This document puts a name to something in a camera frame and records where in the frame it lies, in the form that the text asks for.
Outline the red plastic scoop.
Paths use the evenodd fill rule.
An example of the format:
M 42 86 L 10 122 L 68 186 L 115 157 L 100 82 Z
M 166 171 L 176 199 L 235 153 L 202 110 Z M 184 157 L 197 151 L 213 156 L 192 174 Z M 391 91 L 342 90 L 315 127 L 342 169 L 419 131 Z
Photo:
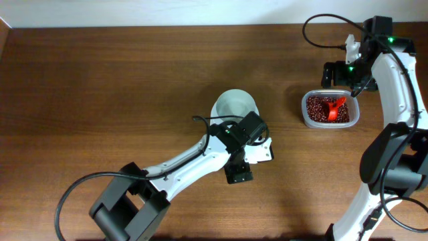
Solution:
M 326 111 L 326 120 L 329 123 L 341 123 L 348 119 L 346 97 L 329 98 L 322 102 Z

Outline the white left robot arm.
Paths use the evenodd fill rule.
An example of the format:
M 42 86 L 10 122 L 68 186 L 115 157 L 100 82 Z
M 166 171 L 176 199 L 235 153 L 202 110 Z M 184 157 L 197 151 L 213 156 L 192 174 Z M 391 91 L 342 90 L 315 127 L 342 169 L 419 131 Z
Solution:
M 89 215 L 106 240 L 149 240 L 171 200 L 201 177 L 224 169 L 227 182 L 251 181 L 251 158 L 271 157 L 263 142 L 268 126 L 254 111 L 239 122 L 209 126 L 199 143 L 160 165 L 124 166 L 90 208 Z

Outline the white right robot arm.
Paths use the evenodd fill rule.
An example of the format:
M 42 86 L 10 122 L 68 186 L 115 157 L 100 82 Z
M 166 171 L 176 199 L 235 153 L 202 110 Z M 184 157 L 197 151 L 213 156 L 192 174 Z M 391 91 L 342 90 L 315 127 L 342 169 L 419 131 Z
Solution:
M 378 90 L 384 129 L 363 153 L 361 185 L 342 218 L 331 224 L 326 240 L 368 240 L 383 218 L 417 233 L 391 210 L 427 187 L 427 109 L 415 73 L 411 39 L 393 35 L 390 17 L 374 16 L 359 27 L 361 40 L 348 36 L 344 61 L 324 65 L 322 87 L 348 86 L 351 95 Z

